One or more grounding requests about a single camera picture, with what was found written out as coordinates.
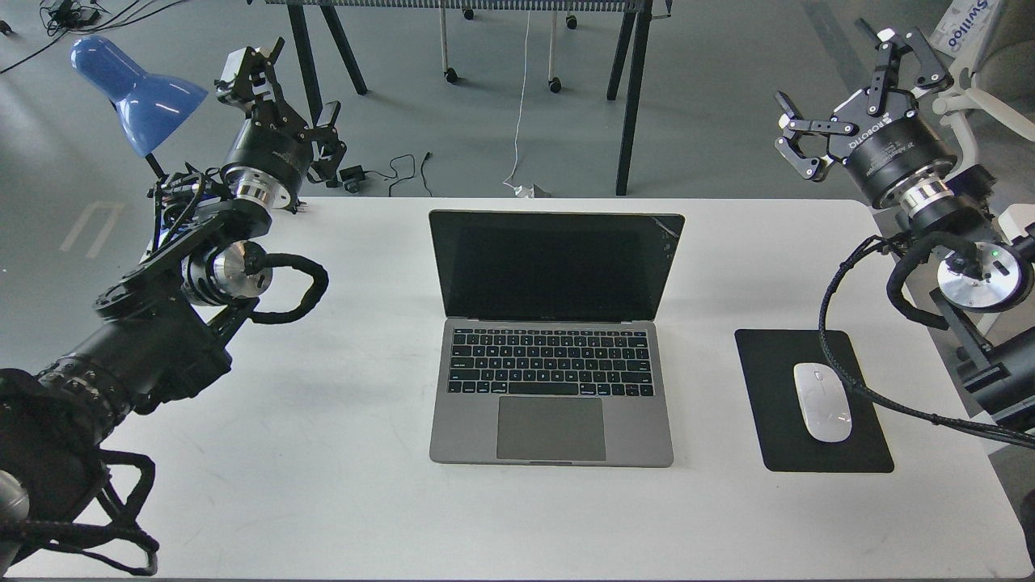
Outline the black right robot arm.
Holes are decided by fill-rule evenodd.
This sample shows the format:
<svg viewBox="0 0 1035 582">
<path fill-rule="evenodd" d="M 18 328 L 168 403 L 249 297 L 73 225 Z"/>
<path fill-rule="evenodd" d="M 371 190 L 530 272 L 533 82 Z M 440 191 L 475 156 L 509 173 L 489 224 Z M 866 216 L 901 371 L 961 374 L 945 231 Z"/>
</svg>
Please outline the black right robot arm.
<svg viewBox="0 0 1035 582">
<path fill-rule="evenodd" d="M 826 360 L 850 392 L 935 426 L 1006 445 L 1033 446 L 1033 332 L 994 345 L 970 314 L 999 314 L 1021 305 L 1033 291 L 1033 228 L 1002 234 L 987 197 L 994 177 L 977 161 L 965 114 L 981 110 L 1021 136 L 1033 125 L 976 82 L 954 78 L 971 64 L 962 55 L 946 66 L 920 30 L 873 34 L 877 63 L 868 85 L 847 97 L 828 118 L 803 117 L 783 92 L 781 136 L 775 148 L 803 179 L 820 182 L 842 168 L 873 209 L 897 209 L 901 232 L 873 236 L 851 252 L 825 291 L 818 339 Z M 836 360 L 826 318 L 842 278 L 879 251 L 898 262 L 887 281 L 891 305 L 910 321 L 951 331 L 960 340 L 962 386 L 990 423 L 946 419 L 917 411 L 870 390 Z"/>
</svg>

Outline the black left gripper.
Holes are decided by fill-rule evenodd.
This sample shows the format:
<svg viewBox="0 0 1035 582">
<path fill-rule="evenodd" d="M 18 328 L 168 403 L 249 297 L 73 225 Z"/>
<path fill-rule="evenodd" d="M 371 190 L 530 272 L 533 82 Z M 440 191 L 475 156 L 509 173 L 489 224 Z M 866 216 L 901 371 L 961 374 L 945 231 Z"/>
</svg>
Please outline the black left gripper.
<svg viewBox="0 0 1035 582">
<path fill-rule="evenodd" d="M 275 62 L 280 58 L 284 38 L 272 48 L 250 45 L 228 55 L 221 77 L 214 81 L 217 100 L 243 112 L 243 128 L 238 133 L 225 162 L 221 180 L 230 195 L 274 209 L 296 213 L 303 178 L 310 183 L 325 183 L 335 188 L 339 182 L 341 162 L 347 145 L 336 127 L 341 101 L 323 104 L 308 130 L 307 142 L 299 142 L 280 129 L 287 126 L 287 114 L 280 111 L 280 83 L 275 78 Z"/>
</svg>

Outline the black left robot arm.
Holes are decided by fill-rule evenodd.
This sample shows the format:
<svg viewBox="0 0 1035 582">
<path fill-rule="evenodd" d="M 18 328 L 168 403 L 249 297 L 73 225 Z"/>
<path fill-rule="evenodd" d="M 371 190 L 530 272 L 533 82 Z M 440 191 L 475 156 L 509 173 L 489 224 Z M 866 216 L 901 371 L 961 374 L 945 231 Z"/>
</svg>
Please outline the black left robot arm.
<svg viewBox="0 0 1035 582">
<path fill-rule="evenodd" d="M 215 91 L 245 119 L 221 166 L 165 173 L 153 151 L 206 91 L 145 71 L 102 36 L 75 41 L 73 69 L 106 95 L 158 176 L 153 233 L 140 264 L 96 299 L 97 332 L 45 371 L 2 371 L 3 570 L 48 550 L 154 575 L 159 544 L 137 519 L 155 464 L 106 450 L 103 439 L 130 413 L 190 399 L 221 378 L 232 362 L 226 346 L 245 322 L 295 322 L 327 291 L 323 266 L 256 242 L 274 209 L 299 209 L 303 181 L 334 180 L 346 152 L 339 103 L 308 123 L 282 95 L 284 43 L 228 56 Z"/>
</svg>

